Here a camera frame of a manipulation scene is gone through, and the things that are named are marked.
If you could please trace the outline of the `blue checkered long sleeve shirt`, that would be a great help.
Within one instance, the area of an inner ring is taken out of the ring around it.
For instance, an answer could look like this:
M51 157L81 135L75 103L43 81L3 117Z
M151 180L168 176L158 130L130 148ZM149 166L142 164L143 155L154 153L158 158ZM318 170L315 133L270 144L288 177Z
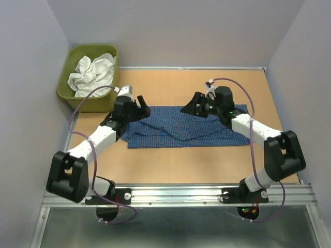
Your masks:
M181 106L151 106L151 115L131 122L122 140L129 149L245 146L249 138L234 132L218 117L182 113Z

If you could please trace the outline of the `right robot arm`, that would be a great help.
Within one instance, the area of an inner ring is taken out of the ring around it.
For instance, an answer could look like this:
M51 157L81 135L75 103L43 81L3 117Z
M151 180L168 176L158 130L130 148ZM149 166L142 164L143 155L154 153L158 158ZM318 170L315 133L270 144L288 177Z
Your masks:
M253 119L248 112L235 106L229 87L212 86L206 94L196 92L181 112L203 118L217 116L225 127L249 138L264 150L264 167L241 180L238 188L225 189L222 192L224 203L250 203L270 184L306 168L296 133L281 132Z

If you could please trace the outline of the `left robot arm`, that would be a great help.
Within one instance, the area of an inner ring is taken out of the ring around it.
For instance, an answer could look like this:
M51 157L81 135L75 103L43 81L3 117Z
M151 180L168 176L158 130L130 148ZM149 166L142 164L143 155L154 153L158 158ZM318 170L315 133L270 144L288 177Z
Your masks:
M85 138L78 146L54 154L46 184L49 193L79 203L89 193L92 185L88 177L88 166L106 148L117 142L127 131L131 122L150 116L151 110L142 95L137 100L129 96L118 96L113 111L100 123L89 137L75 132Z

